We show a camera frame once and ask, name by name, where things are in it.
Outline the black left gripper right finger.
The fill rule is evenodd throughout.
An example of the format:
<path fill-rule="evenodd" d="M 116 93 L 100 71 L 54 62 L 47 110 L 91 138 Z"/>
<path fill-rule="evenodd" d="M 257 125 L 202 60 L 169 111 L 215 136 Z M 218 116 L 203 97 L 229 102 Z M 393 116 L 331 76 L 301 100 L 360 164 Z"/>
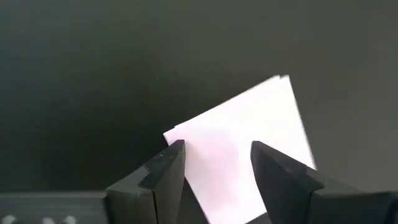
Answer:
<path fill-rule="evenodd" d="M 260 141 L 251 143 L 251 164 L 272 223 L 306 223 L 316 190 L 329 187 L 337 194 L 359 192 Z"/>

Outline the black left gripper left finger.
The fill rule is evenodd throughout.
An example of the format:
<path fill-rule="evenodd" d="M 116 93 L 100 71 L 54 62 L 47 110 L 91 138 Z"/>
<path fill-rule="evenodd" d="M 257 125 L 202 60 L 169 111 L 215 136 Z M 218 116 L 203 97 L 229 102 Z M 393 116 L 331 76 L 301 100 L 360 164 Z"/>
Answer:
<path fill-rule="evenodd" d="M 115 224 L 176 224 L 185 181 L 185 141 L 176 140 L 106 189 Z"/>

